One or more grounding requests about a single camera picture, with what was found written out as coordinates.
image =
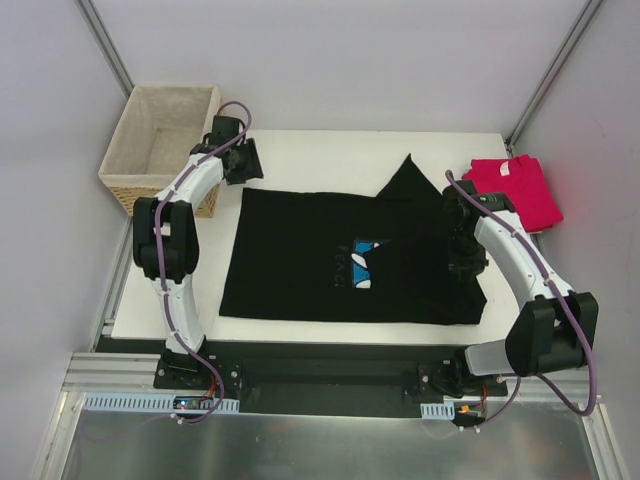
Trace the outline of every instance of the wicker basket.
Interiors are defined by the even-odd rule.
[[[189,152],[211,131],[220,105],[213,85],[136,85],[113,134],[99,177],[129,215],[139,197],[153,197],[171,183]],[[212,217],[218,186],[196,216]]]

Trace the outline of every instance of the table top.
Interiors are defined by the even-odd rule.
[[[500,134],[255,130],[265,178],[251,188],[341,192],[375,196],[411,153],[440,190],[444,172],[459,178],[472,158],[506,158]],[[518,315],[504,276],[489,258],[478,280],[487,297],[479,325],[326,323],[222,317],[218,314],[238,226],[241,186],[222,185],[213,218],[197,219],[200,261],[193,286],[209,340],[409,345],[467,345],[502,339]],[[113,338],[164,339],[160,301],[142,270],[131,263]]]

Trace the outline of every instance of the black t-shirt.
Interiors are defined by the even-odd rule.
[[[220,315],[477,324],[448,272],[442,196],[407,157],[376,197],[246,188]]]

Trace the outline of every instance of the pink folded garment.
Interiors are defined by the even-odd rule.
[[[472,160],[471,170],[463,178],[473,181],[478,193],[506,193],[529,233],[551,228],[564,219],[551,197],[538,159],[529,155]]]

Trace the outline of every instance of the white tag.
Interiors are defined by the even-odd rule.
[[[503,177],[509,175],[509,162],[504,162],[502,165],[500,165],[500,175],[502,175]]]

